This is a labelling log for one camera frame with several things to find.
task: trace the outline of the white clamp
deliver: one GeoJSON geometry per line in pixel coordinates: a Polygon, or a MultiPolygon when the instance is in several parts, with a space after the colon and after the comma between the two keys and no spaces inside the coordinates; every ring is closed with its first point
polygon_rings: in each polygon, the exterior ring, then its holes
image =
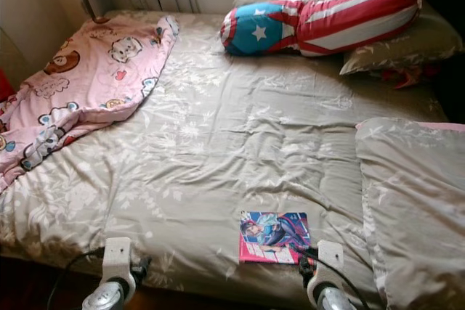
{"type": "MultiPolygon", "coordinates": [[[[342,249],[342,245],[337,242],[321,240],[318,242],[317,247],[318,259],[342,272],[344,268],[344,250],[342,249]]],[[[314,290],[322,283],[331,283],[338,289],[343,290],[341,278],[334,271],[317,262],[317,271],[307,286],[308,298],[315,309],[317,308],[318,297],[315,299],[314,290]]]]}
{"type": "Polygon", "coordinates": [[[129,292],[124,299],[125,303],[128,302],[136,291],[136,281],[131,275],[131,239],[128,237],[111,237],[105,241],[100,284],[113,277],[128,282],[129,292]]]}

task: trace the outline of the mattress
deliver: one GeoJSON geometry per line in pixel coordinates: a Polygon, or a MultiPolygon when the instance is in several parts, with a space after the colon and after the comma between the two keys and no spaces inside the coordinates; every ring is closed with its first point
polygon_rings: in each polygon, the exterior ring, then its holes
{"type": "Polygon", "coordinates": [[[241,211],[304,211],[312,241],[342,243],[344,273],[381,309],[355,125],[445,121],[432,90],[339,76],[340,56],[231,57],[222,16],[175,15],[179,38],[138,111],[51,154],[0,197],[1,254],[63,267],[128,236],[153,257],[148,286],[301,309],[310,305],[296,266],[239,264],[238,241],[241,211]]]}

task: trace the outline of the wall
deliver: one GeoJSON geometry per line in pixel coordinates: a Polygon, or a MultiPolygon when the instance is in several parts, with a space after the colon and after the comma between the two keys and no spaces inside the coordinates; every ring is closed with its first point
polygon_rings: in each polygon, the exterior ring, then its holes
{"type": "Polygon", "coordinates": [[[0,68],[16,91],[21,82],[34,73],[31,65],[2,29],[0,29],[0,68]]]}
{"type": "MultiPolygon", "coordinates": [[[[0,0],[0,26],[32,71],[42,69],[85,18],[80,0],[0,0]]],[[[22,74],[9,76],[14,86],[27,78],[22,74]]]]}

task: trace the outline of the white star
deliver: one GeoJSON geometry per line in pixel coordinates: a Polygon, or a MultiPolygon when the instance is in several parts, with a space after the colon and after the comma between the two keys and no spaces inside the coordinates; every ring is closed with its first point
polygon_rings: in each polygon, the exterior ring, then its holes
{"type": "Polygon", "coordinates": [[[264,34],[264,32],[266,31],[266,29],[267,29],[266,27],[261,28],[261,27],[257,26],[257,27],[255,28],[255,31],[252,32],[252,35],[253,35],[253,36],[256,36],[256,40],[259,41],[261,38],[266,38],[266,37],[267,37],[267,36],[264,34]]]}

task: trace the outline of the wrinkled fabric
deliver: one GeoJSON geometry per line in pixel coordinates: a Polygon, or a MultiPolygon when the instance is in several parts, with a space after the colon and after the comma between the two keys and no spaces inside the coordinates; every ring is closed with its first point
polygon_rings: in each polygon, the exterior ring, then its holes
{"type": "MultiPolygon", "coordinates": [[[[133,116],[53,153],[0,197],[2,254],[63,267],[127,236],[153,257],[148,286],[300,310],[309,301],[297,267],[239,264],[239,231],[241,211],[305,212],[312,241],[342,243],[344,273],[382,309],[355,125],[444,121],[433,91],[341,77],[341,57],[232,57],[218,38],[222,16],[176,17],[177,42],[133,116]]],[[[101,272],[98,261],[77,267],[101,272]]]]}
{"type": "Polygon", "coordinates": [[[363,226],[391,310],[465,304],[465,125],[374,118],[359,126],[363,226]]]}
{"type": "Polygon", "coordinates": [[[177,33],[173,17],[84,23],[0,105],[0,193],[49,153],[126,120],[155,87],[177,33]]]}

